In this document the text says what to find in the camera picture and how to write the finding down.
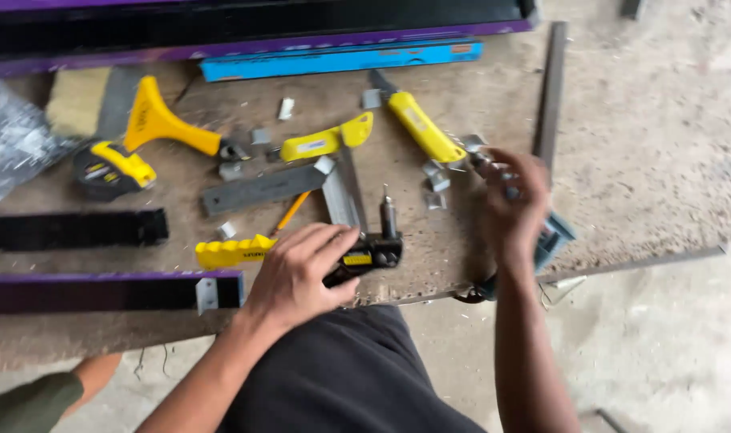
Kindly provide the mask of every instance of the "tape measure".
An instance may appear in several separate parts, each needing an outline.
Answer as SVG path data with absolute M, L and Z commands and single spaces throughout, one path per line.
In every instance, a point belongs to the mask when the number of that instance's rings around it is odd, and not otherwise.
M 74 176 L 87 198 L 110 202 L 129 192 L 151 188 L 154 169 L 121 143 L 93 142 L 73 159 Z

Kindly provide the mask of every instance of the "pencil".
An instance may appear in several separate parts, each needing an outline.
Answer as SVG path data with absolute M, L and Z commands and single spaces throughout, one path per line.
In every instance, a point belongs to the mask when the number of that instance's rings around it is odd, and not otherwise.
M 293 218 L 293 214 L 296 213 L 298 208 L 302 206 L 302 203 L 304 202 L 304 200 L 307 199 L 310 192 L 311 191 L 307 191 L 307 192 L 304 192 L 303 194 L 301 194 L 300 196 L 298 196 L 296 201 L 293 202 L 293 206 L 291 206 L 291 209 L 288 209 L 288 211 L 285 213 L 285 216 L 282 218 L 282 220 L 280 220 L 279 223 L 277 223 L 277 227 L 274 228 L 274 230 L 271 232 L 269 237 L 277 236 L 277 233 L 279 231 L 281 231 L 283 228 L 285 228 L 285 225 L 288 224 L 288 222 L 291 220 L 291 218 Z

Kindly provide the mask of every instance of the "workbench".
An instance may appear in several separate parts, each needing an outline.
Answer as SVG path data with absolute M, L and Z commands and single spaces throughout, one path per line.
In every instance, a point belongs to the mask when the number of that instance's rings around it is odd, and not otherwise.
M 663 7 L 652 6 L 648 13 L 662 22 L 685 19 Z M 412 92 L 441 129 L 478 133 L 494 146 L 530 152 L 547 32 L 548 25 L 542 25 L 533 33 L 485 38 L 485 54 L 475 63 L 386 74 Z M 689 41 L 699 36 L 697 30 L 672 38 L 666 25 L 624 22 L 602 31 L 573 24 L 569 34 L 574 42 L 565 60 L 553 207 L 579 239 L 539 279 L 722 253 L 731 241 L 731 103 L 726 103 L 731 71 L 712 71 L 709 59 L 691 60 Z M 671 45 L 667 50 L 656 47 L 663 39 Z M 182 94 L 187 79 L 176 74 L 160 74 L 160 87 L 182 119 L 246 139 L 247 131 L 264 126 L 274 143 L 354 118 L 361 113 L 360 94 L 370 88 L 367 73 L 360 71 L 229 83 L 198 78 Z M 283 97 L 296 100 L 287 122 L 276 119 Z M 488 276 L 492 263 L 482 236 L 486 218 L 477 176 L 452 172 L 448 209 L 428 210 L 421 171 L 426 155 L 385 107 L 374 113 L 373 133 L 354 149 L 354 162 L 373 231 L 379 229 L 382 184 L 389 184 L 405 253 L 399 268 L 363 278 L 362 302 L 447 297 Z M 199 195 L 221 182 L 215 160 L 164 140 L 142 146 L 139 153 L 158 173 L 152 190 L 110 204 L 89 203 L 76 192 L 71 162 L 63 161 L 16 188 L 0 202 L 0 214 L 163 207 L 170 225 L 164 246 L 0 254 L 0 273 L 197 270 L 194 246 L 216 241 L 216 227 L 231 221 L 236 238 L 266 235 L 292 202 L 206 218 Z M 257 175 L 266 168 L 262 161 L 248 162 L 246 170 Z M 317 191 L 286 231 L 327 218 Z M 258 266 L 243 267 L 248 287 Z M 0 317 L 0 370 L 212 334 L 228 317 L 228 311 L 202 318 L 194 311 Z

